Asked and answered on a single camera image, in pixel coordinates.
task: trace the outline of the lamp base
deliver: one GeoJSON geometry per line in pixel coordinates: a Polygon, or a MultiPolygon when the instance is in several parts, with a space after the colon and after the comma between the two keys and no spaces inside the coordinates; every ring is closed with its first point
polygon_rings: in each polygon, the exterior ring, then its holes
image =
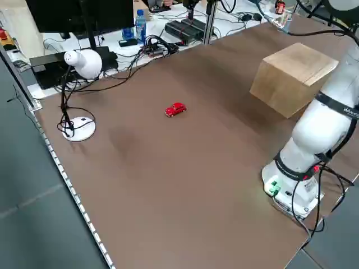
{"type": "Polygon", "coordinates": [[[71,119],[71,121],[73,122],[74,131],[68,128],[62,128],[64,138],[71,142],[86,140],[90,138],[96,130],[95,122],[88,117],[76,117],[71,119]]]}

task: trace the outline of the wooden box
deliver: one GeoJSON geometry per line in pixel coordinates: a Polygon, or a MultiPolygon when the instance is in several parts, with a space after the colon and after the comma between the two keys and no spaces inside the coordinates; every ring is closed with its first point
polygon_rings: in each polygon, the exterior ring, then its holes
{"type": "Polygon", "coordinates": [[[315,97],[337,64],[295,43],[263,59],[250,93],[289,118],[315,97]]]}

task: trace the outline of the red object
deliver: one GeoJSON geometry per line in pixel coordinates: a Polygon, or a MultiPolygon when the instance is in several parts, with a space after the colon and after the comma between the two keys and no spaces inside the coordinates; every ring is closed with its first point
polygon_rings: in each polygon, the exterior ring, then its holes
{"type": "Polygon", "coordinates": [[[286,3],[284,3],[283,1],[277,1],[276,4],[277,6],[275,7],[275,14],[283,14],[284,8],[286,7],[286,3]]]}
{"type": "Polygon", "coordinates": [[[168,117],[173,117],[174,115],[177,115],[178,113],[185,112],[187,110],[187,107],[183,105],[182,103],[174,103],[169,108],[166,108],[164,113],[168,117]]]}
{"type": "Polygon", "coordinates": [[[2,40],[6,40],[7,39],[7,35],[6,32],[3,29],[0,29],[0,38],[2,40]]]}

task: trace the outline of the white desk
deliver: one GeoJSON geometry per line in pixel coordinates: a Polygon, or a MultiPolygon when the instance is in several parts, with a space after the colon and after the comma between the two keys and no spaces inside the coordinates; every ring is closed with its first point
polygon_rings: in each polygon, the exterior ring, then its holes
{"type": "MultiPolygon", "coordinates": [[[[146,29],[147,35],[150,35],[150,34],[160,35],[164,29],[165,24],[168,21],[181,20],[187,16],[187,13],[186,13],[187,10],[181,4],[172,6],[171,9],[172,10],[162,12],[161,14],[157,13],[156,15],[151,15],[151,20],[147,22],[147,29],[146,29]]],[[[199,3],[195,8],[195,18],[202,22],[206,22],[205,10],[206,10],[206,3],[205,2],[199,3]]],[[[217,12],[215,15],[216,20],[214,22],[214,26],[215,26],[214,31],[218,35],[218,37],[224,37],[227,34],[228,35],[233,34],[233,33],[236,33],[237,31],[244,29],[243,23],[234,23],[237,21],[237,19],[233,15],[227,14],[227,13],[223,12],[222,10],[223,10],[223,7],[219,3],[218,9],[217,9],[217,12]]],[[[235,12],[258,12],[258,10],[253,3],[251,3],[247,0],[237,0],[236,8],[234,9],[233,13],[235,13],[235,12]]],[[[249,21],[246,24],[246,27],[249,28],[249,27],[256,26],[258,24],[259,24],[259,22],[257,22],[257,21],[249,21]]],[[[50,39],[61,40],[59,34],[46,33],[46,34],[43,34],[43,36],[44,36],[44,40],[46,40],[45,47],[48,47],[48,50],[46,50],[46,54],[51,54],[51,53],[56,53],[56,52],[65,52],[65,51],[73,50],[73,49],[80,49],[80,47],[88,48],[90,46],[88,39],[78,40],[72,33],[71,33],[70,39],[67,39],[62,42],[55,42],[53,40],[50,40],[50,39]]],[[[140,46],[141,46],[141,45],[135,45],[135,46],[121,48],[118,45],[118,41],[122,40],[121,31],[104,34],[103,37],[105,40],[101,43],[101,46],[108,46],[110,51],[113,51],[115,53],[119,53],[122,55],[134,55],[139,51],[140,46]]],[[[165,31],[163,31],[161,37],[164,40],[171,42],[171,43],[179,41],[177,38],[167,34],[165,31]]],[[[189,47],[181,47],[180,50],[184,50],[184,49],[193,47],[198,44],[200,44],[200,42],[194,43],[193,45],[190,45],[189,47]]],[[[128,65],[130,64],[129,61],[131,59],[132,58],[125,58],[125,57],[118,56],[118,59],[117,59],[119,61],[118,69],[122,70],[122,69],[125,69],[126,67],[128,67],[128,65]]],[[[139,60],[138,65],[149,62],[150,60],[151,60],[151,58],[149,58],[149,57],[142,57],[139,60]]],[[[110,75],[112,75],[114,73],[117,73],[117,71],[109,71],[108,72],[108,74],[110,74],[110,75]]],[[[42,90],[38,84],[31,85],[28,87],[28,89],[29,89],[30,93],[32,94],[32,96],[36,99],[43,99],[47,96],[57,93],[57,91],[54,88],[42,90]]]]}

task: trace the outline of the red can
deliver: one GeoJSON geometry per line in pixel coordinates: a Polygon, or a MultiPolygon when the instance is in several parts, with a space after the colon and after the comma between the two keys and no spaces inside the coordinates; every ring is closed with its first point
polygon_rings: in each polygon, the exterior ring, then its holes
{"type": "Polygon", "coordinates": [[[279,15],[283,14],[284,8],[286,7],[286,3],[284,3],[283,1],[278,1],[276,4],[277,6],[275,8],[275,13],[279,15]]]}

